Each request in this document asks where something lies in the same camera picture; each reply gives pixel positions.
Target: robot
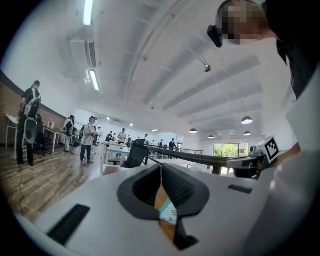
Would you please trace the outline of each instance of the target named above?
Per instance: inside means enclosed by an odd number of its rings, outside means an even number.
[[[237,178],[257,180],[264,169],[270,168],[280,155],[279,148],[273,136],[265,138],[250,148],[248,157],[237,157],[227,160],[228,168],[233,168]]]

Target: black chair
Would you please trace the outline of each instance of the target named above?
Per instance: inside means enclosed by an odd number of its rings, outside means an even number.
[[[135,168],[141,166],[143,160],[149,155],[149,149],[145,147],[144,139],[136,139],[133,142],[130,154],[124,165],[126,168]]]

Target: wooden floor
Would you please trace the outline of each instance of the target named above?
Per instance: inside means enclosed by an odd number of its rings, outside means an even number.
[[[0,148],[0,182],[4,195],[15,213],[25,216],[31,222],[46,211],[58,200],[64,198],[73,190],[101,176],[100,164],[103,146],[93,147],[91,159],[93,164],[80,164],[80,148],[66,153],[63,147],[56,148],[53,154],[43,157],[41,152],[34,154],[34,166],[25,164],[20,169],[14,159],[12,148]],[[160,209],[168,196],[161,186],[155,208]],[[160,221],[160,226],[173,241],[175,226]]]

